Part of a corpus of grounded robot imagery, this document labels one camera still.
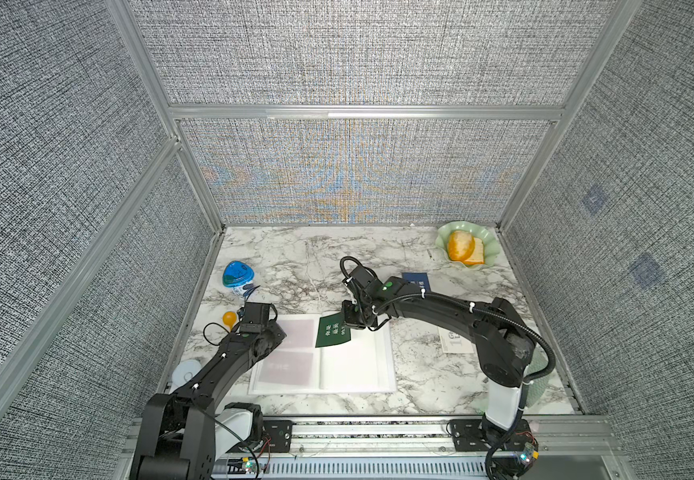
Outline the white photo album book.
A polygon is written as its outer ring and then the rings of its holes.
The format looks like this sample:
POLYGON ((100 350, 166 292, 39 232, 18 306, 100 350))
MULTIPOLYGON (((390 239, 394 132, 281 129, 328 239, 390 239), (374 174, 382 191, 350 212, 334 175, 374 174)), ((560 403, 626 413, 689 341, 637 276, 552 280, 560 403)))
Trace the white photo album book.
POLYGON ((287 338, 252 369, 251 395, 392 393, 397 388, 390 330, 352 330, 351 341, 316 348, 318 314, 283 315, 287 338))

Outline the blue card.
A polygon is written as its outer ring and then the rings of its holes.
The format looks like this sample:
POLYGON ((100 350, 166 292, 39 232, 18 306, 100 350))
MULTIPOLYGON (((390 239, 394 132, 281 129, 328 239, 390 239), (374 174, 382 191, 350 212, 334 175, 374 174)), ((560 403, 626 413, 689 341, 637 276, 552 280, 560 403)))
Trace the blue card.
POLYGON ((410 283, 418 285, 420 288, 430 290, 431 285, 427 273, 423 272, 403 272, 402 278, 410 283))

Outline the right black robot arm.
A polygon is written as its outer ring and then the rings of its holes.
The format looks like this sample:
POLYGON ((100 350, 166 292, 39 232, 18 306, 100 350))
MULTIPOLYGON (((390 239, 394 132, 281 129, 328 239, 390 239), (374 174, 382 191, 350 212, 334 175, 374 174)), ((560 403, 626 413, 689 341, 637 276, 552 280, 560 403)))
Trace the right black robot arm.
POLYGON ((376 331, 393 318, 429 323, 470 341, 488 378, 487 424, 505 432, 520 422, 530 386, 551 374, 557 356, 540 334, 523 322, 512 304, 465 301, 399 277, 382 281, 367 273, 343 280, 354 300, 343 304, 345 322, 376 331), (380 320, 385 315, 388 320, 380 320))

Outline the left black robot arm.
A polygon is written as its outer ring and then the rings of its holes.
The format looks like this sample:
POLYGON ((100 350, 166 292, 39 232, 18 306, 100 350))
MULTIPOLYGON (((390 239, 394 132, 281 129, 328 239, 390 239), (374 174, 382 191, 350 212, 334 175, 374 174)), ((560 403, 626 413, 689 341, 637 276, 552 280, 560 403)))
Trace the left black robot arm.
POLYGON ((209 479, 219 428, 216 407, 236 380, 285 339, 275 320, 242 321, 193 379, 146 404, 131 479, 209 479))

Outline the green card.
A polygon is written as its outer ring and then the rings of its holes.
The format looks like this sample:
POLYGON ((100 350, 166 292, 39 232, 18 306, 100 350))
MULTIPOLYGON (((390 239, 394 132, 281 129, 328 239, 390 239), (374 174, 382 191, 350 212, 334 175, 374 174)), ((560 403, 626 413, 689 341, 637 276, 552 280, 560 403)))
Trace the green card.
POLYGON ((346 324, 343 313, 334 313, 319 319, 316 348, 338 346, 350 341, 351 329, 346 324))

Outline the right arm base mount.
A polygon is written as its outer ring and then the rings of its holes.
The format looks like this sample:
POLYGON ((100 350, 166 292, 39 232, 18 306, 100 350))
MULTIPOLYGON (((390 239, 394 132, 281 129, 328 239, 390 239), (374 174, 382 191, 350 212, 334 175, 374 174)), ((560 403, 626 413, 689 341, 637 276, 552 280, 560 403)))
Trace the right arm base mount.
POLYGON ((489 479, 520 479, 539 457, 539 442, 522 414, 506 430, 483 416, 481 420, 450 420, 446 431, 457 452, 485 454, 489 479))

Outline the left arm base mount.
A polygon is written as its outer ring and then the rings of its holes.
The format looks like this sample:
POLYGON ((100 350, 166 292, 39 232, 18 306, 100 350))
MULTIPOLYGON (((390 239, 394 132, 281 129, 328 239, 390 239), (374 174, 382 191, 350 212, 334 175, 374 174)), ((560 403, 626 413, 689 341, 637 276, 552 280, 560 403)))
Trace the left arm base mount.
POLYGON ((294 422, 266 417, 262 407, 253 403, 234 402, 226 405, 216 419, 215 429, 218 455, 247 453, 289 453, 294 422))

